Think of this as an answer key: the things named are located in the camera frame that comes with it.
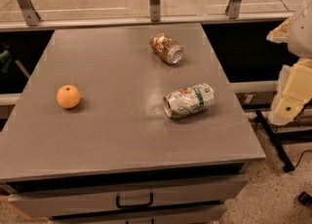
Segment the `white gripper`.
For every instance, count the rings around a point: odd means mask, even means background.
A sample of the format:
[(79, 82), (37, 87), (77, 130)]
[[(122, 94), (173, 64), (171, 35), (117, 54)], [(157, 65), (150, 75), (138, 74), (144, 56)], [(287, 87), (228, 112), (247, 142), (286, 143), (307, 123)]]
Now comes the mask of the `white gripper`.
[[(281, 44), (299, 57), (312, 56), (312, 0), (305, 0), (292, 18), (271, 30), (266, 40)], [(312, 59), (300, 58), (293, 66), (284, 65), (279, 74), (277, 93), (271, 104), (269, 122), (284, 126), (294, 120), (312, 99)]]

